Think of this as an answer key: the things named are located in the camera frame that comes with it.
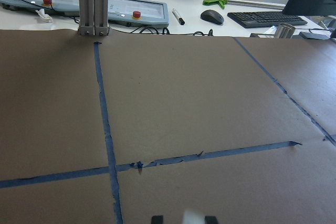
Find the computer mouse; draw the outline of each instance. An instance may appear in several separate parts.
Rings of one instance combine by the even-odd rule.
[[[201,13],[201,19],[217,25],[221,25],[224,22],[223,16],[215,10],[205,10]]]

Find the black keyboard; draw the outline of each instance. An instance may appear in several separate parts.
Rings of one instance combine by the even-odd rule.
[[[284,15],[282,12],[228,13],[227,16],[245,28],[278,26],[280,23],[305,25],[298,16]]]

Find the green object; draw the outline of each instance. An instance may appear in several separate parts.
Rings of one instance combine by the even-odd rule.
[[[216,5],[218,4],[222,9],[225,8],[227,0],[203,0],[203,5]]]

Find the white desk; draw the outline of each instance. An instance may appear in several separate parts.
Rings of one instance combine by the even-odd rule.
[[[172,34],[189,34],[196,31],[202,31],[208,33],[210,29],[213,30],[214,36],[233,36],[233,37],[249,37],[251,33],[264,33],[269,27],[264,28],[250,28],[245,29],[230,18],[227,17],[229,12],[254,12],[270,10],[267,8],[250,7],[250,6],[238,6],[238,5],[226,5],[225,9],[221,9],[219,5],[204,6],[203,0],[152,0],[158,2],[165,2],[168,5],[170,24],[168,29]],[[172,14],[172,9],[175,8],[181,14],[185,20],[185,25],[180,25]],[[221,13],[225,19],[224,24],[219,26],[200,19],[200,14],[207,10],[213,9]],[[0,8],[1,15],[1,29],[19,29],[19,30],[53,30],[53,29],[73,29],[77,30],[78,24],[69,18],[63,18],[54,15],[54,22],[51,24],[44,23],[37,14],[29,13],[26,11],[12,12]],[[321,28],[314,22],[303,17],[308,24],[304,26],[297,26],[297,28]],[[124,27],[121,25],[110,24],[111,28],[131,32],[135,30],[133,27]],[[330,35],[326,31],[314,31],[314,33],[321,33]]]

